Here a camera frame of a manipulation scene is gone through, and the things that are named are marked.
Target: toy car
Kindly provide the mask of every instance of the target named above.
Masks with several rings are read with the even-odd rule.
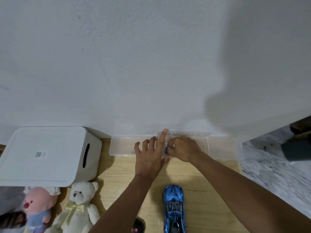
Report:
[[[167,185],[163,191],[164,233],[187,233],[184,191],[179,185]]]

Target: light wood tabletop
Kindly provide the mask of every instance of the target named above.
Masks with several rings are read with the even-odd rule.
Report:
[[[122,194],[135,173],[135,156],[110,156],[110,140],[103,139],[96,181],[99,182],[92,203],[103,214]],[[224,165],[241,172],[238,161]],[[191,164],[173,158],[152,184],[138,213],[146,224],[146,233],[163,232],[162,192],[166,185],[177,184],[184,190],[188,232],[248,232],[226,206],[214,188]],[[54,213],[59,214],[68,200],[70,188],[62,188]]]

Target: teddy bear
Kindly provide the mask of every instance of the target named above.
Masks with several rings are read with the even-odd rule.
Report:
[[[27,216],[25,232],[43,233],[51,220],[51,208],[56,204],[59,187],[25,187],[23,203]]]
[[[90,204],[98,183],[84,181],[73,184],[71,188],[66,207],[45,233],[87,233],[98,221],[99,212],[94,204]]]

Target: white wall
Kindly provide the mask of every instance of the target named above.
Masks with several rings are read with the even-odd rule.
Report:
[[[310,0],[0,0],[0,143],[19,126],[236,133],[311,114]]]

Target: person's left arm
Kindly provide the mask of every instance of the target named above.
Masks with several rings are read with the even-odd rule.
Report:
[[[142,143],[142,151],[139,150],[139,142],[135,144],[136,164],[133,180],[121,196],[100,217],[89,233],[131,232],[135,218],[151,184],[164,164],[171,159],[171,156],[161,159],[166,133],[167,129],[164,129],[159,140],[156,137],[145,140]]]

